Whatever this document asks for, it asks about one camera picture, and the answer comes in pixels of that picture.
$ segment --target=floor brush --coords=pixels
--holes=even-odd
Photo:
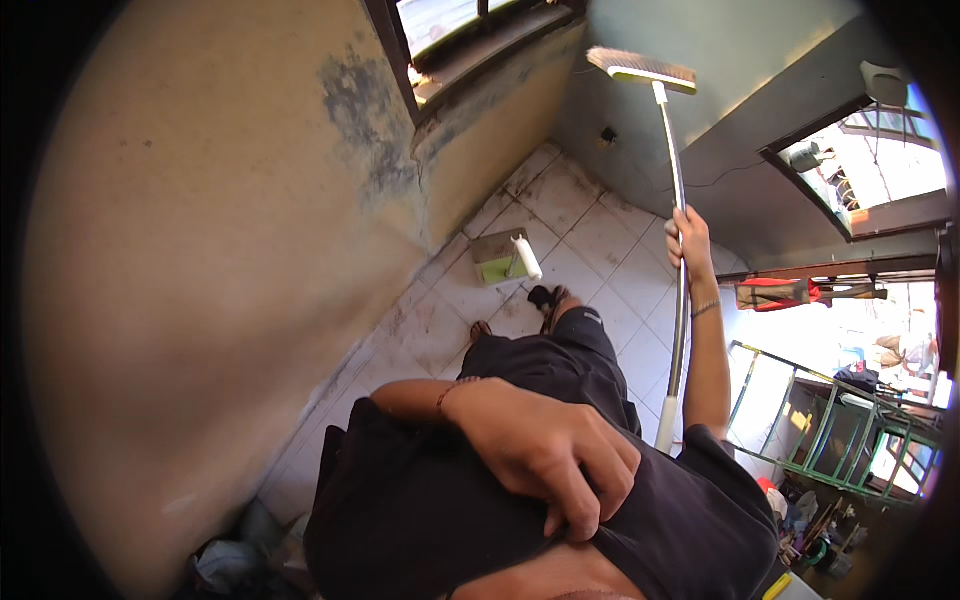
[[[663,128],[666,130],[666,145],[670,151],[670,165],[673,168],[674,206],[686,213],[684,197],[684,176],[680,171],[680,156],[673,140],[670,117],[666,110],[666,90],[682,94],[697,93],[696,71],[685,66],[660,62],[639,54],[594,46],[587,51],[587,60],[607,75],[619,82],[650,84],[654,88],[654,97],[660,105],[663,115]],[[677,270],[677,316],[673,329],[673,357],[670,361],[670,380],[667,383],[666,398],[660,412],[660,428],[654,447],[667,454],[673,445],[673,431],[677,422],[677,409],[680,405],[681,378],[684,367],[684,343],[686,340],[686,322],[690,312],[688,282],[686,280],[686,262],[682,261]]]

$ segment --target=brush head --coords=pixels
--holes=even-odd
[[[663,86],[672,91],[690,95],[697,93],[697,72],[685,66],[600,46],[587,50],[587,60],[619,82],[663,82]]]

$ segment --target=window frame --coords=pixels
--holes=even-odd
[[[419,127],[433,117],[437,110],[449,102],[450,99],[468,89],[480,76],[503,63],[530,43],[583,16],[587,10],[587,1],[558,0],[554,4],[569,8],[569,13],[559,16],[546,26],[539,27],[527,35],[512,40],[504,48],[478,62],[476,67],[471,68],[463,76],[445,85],[442,92],[422,106],[418,104],[414,87],[410,83],[409,66],[413,65],[423,75],[430,75],[456,60],[461,53],[473,44],[495,35],[496,32],[524,14],[535,11],[541,6],[549,5],[545,0],[517,0],[510,5],[490,12],[490,0],[477,0],[477,14],[481,17],[477,22],[468,25],[455,35],[439,41],[415,58],[410,54],[410,46],[407,43],[407,36],[403,31],[403,23],[396,7],[397,0],[364,0],[364,5],[371,24],[373,24],[373,28],[380,38],[387,60],[390,62],[391,70],[394,72],[396,83],[400,88],[400,95],[403,97],[403,103],[410,113],[414,126]]]
[[[879,204],[870,208],[858,208],[848,211],[851,219],[850,227],[848,228],[847,224],[844,223],[840,217],[833,214],[820,195],[800,177],[800,174],[794,171],[793,168],[780,157],[780,153],[790,146],[841,121],[845,117],[869,107],[873,103],[873,99],[866,94],[857,96],[819,119],[811,121],[807,125],[757,151],[757,154],[780,171],[784,177],[790,180],[791,183],[827,216],[848,244],[861,240],[898,235],[907,231],[941,227],[951,220],[951,206],[947,191],[936,190],[886,204]],[[918,214],[926,214],[927,216],[918,218]]]

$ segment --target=broom handle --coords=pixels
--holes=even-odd
[[[663,128],[666,130],[666,145],[670,152],[670,166],[673,169],[674,206],[686,214],[686,197],[684,195],[684,176],[680,171],[680,156],[673,141],[673,130],[670,128],[670,115],[666,110],[666,90],[663,83],[653,82],[654,95],[660,112],[663,114]],[[684,368],[684,343],[686,341],[686,322],[690,312],[690,300],[686,281],[686,261],[681,260],[677,270],[677,315],[673,327],[673,356],[670,359],[670,379],[666,386],[666,398],[663,400],[663,410],[660,412],[660,427],[657,430],[655,448],[661,452],[670,453],[673,445],[673,429],[677,422],[677,411],[680,406],[678,395]]]

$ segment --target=green metal ladder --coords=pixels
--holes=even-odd
[[[910,504],[918,497],[920,497],[921,492],[924,491],[924,486],[926,484],[927,478],[930,475],[930,472],[934,470],[934,466],[938,461],[938,455],[940,453],[939,447],[939,429],[936,425],[928,423],[922,419],[919,419],[910,413],[904,411],[896,402],[891,402],[882,397],[878,397],[875,394],[870,394],[855,388],[843,381],[837,381],[829,375],[824,375],[822,373],[816,372],[812,369],[808,369],[802,365],[798,365],[792,361],[789,361],[785,358],[781,358],[776,354],[771,354],[759,348],[753,348],[747,346],[739,341],[733,341],[733,346],[739,346],[746,350],[751,351],[754,354],[753,361],[750,364],[750,368],[747,370],[747,375],[744,378],[743,387],[740,389],[740,394],[736,399],[736,403],[733,406],[733,411],[730,415],[730,425],[728,425],[728,430],[733,426],[733,421],[736,419],[736,415],[740,410],[740,406],[743,404],[743,398],[747,394],[747,388],[750,386],[750,380],[753,378],[754,369],[756,368],[756,361],[760,356],[766,356],[772,358],[784,365],[793,368],[792,373],[790,373],[786,392],[783,394],[783,400],[780,402],[780,408],[777,411],[776,416],[774,417],[773,425],[770,428],[770,433],[767,434],[766,440],[763,443],[760,451],[753,452],[747,448],[741,447],[739,445],[734,445],[737,450],[744,452],[754,458],[765,461],[776,465],[777,467],[783,468],[784,470],[791,471],[804,477],[809,477],[815,481],[819,481],[838,490],[848,491],[858,493],[867,497],[880,498],[883,502],[890,504]],[[810,411],[806,415],[806,421],[804,428],[800,432],[800,436],[796,443],[793,445],[793,449],[790,452],[789,457],[786,461],[770,458],[764,456],[763,453],[770,446],[770,442],[773,439],[774,435],[777,432],[777,427],[780,424],[780,419],[783,417],[783,409],[786,406],[787,402],[790,400],[791,394],[793,392],[794,383],[797,380],[798,372],[806,372],[814,377],[821,379],[828,384],[830,384],[830,393],[829,398],[826,399],[826,407],[824,408],[823,417],[820,420],[820,426],[817,428],[817,432],[813,437],[813,440],[810,444],[810,451],[807,452],[806,456],[802,463],[794,463],[794,458],[797,456],[797,452],[800,450],[804,440],[807,437],[809,432],[810,424],[814,416],[814,412],[817,410],[817,401],[823,400],[823,398],[814,397],[813,406],[810,407]],[[853,395],[860,400],[866,400],[866,402],[857,402],[856,409],[849,409],[844,406],[841,399],[838,399],[838,395]],[[824,450],[827,448],[828,440],[830,433],[833,430],[833,425],[835,423],[837,412],[847,411],[855,413],[857,415],[856,426],[853,430],[853,434],[847,440],[845,444],[845,450],[842,458],[836,465],[836,468],[832,473],[827,474],[820,472],[814,469],[817,465],[817,462],[820,460],[821,455]],[[852,481],[853,474],[857,470],[858,465],[860,464],[860,459],[862,458],[864,449],[867,446],[867,442],[871,437],[874,425],[877,424],[876,429],[876,441],[874,443],[873,451],[870,453],[866,467],[863,469],[863,472],[859,475],[855,483]],[[890,481],[887,483],[883,492],[877,492],[871,488],[865,487],[867,483],[867,475],[871,472],[871,467],[874,463],[876,456],[882,451],[882,443],[884,440],[887,440],[887,435],[894,435],[898,438],[902,438],[900,442],[900,447],[897,453],[897,461],[894,466],[894,470],[890,475]],[[927,459],[926,469],[924,469],[923,477],[920,479],[917,478],[916,474],[911,472],[911,477],[917,481],[919,486],[919,492],[915,494],[910,500],[903,500],[891,495],[891,491],[894,488],[894,480],[897,478],[897,474],[900,472],[901,468],[904,468],[904,458],[906,456],[907,447],[910,446],[912,442],[923,444],[928,446],[931,449],[931,455]],[[846,469],[846,472],[841,472],[842,467],[847,463],[847,459],[850,457],[851,450],[856,448],[853,459],[850,462],[849,468]]]

